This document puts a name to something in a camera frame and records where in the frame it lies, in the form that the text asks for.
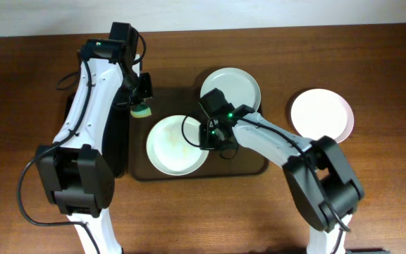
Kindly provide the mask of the green yellow scrub sponge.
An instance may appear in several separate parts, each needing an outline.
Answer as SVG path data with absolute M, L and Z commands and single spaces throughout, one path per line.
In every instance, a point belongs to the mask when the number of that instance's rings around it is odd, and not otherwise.
M 152 110 L 145 102 L 141 102 L 130 107 L 130 114 L 133 118 L 141 119 L 151 116 Z

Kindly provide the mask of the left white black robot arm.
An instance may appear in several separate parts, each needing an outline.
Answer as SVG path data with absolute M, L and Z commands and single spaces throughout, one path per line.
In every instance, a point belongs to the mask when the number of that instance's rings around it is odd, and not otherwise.
M 47 199 L 67 216 L 86 253 L 122 253 L 109 205 L 115 179 L 122 175 L 129 119 L 151 114 L 148 73 L 134 60 L 85 57 L 75 72 L 77 91 L 51 145 L 37 148 L 36 165 Z

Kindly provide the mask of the white plate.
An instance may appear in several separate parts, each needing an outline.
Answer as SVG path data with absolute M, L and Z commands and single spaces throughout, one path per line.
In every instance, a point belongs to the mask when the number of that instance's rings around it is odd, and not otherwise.
M 257 111 L 261 104 L 261 91 L 257 81 L 239 68 L 221 68 L 211 73 L 202 84 L 200 97 L 213 90 L 223 92 L 228 103 L 235 108 L 246 105 Z
M 320 88 L 306 90 L 293 100 L 290 120 L 304 138 L 318 140 L 328 136 L 337 143 L 350 136 L 355 124 L 347 101 L 331 90 Z
M 190 116 L 167 116 L 147 136 L 147 157 L 153 166 L 169 176 L 197 171 L 209 156 L 199 148 L 200 122 Z

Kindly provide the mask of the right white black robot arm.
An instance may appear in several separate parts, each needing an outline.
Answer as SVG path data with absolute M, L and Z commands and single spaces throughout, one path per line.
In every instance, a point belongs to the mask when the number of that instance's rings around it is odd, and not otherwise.
M 201 148 L 219 150 L 234 141 L 282 168 L 295 206 L 310 225 L 307 253 L 345 253 L 348 224 L 364 189 L 338 143 L 328 136 L 293 135 L 245 105 L 203 111 L 208 122 L 200 128 Z

